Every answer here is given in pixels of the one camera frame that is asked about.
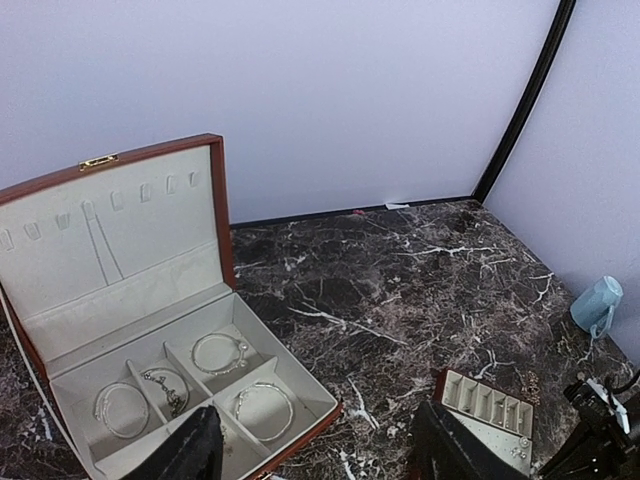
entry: small jewelry box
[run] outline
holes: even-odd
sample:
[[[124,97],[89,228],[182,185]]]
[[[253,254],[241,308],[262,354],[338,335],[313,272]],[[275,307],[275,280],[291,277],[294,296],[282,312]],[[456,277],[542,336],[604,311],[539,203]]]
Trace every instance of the small jewelry box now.
[[[200,406],[220,414],[224,480],[271,471],[340,413],[234,291],[220,136],[1,191],[0,284],[25,363],[93,479],[129,473]]]

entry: small box lid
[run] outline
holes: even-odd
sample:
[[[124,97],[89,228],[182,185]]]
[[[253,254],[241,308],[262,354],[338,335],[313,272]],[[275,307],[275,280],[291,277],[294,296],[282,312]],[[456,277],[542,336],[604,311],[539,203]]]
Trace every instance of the small box lid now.
[[[0,191],[0,284],[45,366],[207,289],[230,291],[222,137],[83,162]]]

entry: mug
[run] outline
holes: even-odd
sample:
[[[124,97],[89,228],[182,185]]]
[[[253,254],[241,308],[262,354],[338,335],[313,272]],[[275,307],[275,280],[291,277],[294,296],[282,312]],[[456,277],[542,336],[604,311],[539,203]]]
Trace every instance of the mug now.
[[[613,314],[622,299],[622,286],[613,277],[602,277],[571,305],[573,321],[594,340],[611,329]]]

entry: marble countertop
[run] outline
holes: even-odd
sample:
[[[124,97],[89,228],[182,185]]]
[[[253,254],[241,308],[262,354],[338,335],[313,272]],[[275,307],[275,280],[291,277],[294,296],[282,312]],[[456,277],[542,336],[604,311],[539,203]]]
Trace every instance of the marble countertop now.
[[[265,227],[233,234],[238,290],[344,403],[342,416],[285,462],[297,479],[400,479],[417,405],[445,367],[540,405],[534,460],[576,415],[562,395],[578,372],[631,367],[609,340],[590,344],[571,295],[473,201]],[[0,478],[80,479],[0,326]]]

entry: white wall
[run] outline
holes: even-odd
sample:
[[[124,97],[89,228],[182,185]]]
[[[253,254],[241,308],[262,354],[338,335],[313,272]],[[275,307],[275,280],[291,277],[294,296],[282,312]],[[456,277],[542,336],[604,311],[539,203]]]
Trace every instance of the white wall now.
[[[580,293],[625,290],[614,340],[640,363],[640,2],[578,2],[556,63],[488,200]]]
[[[0,188],[206,131],[232,221],[468,195],[557,1],[0,3]]]

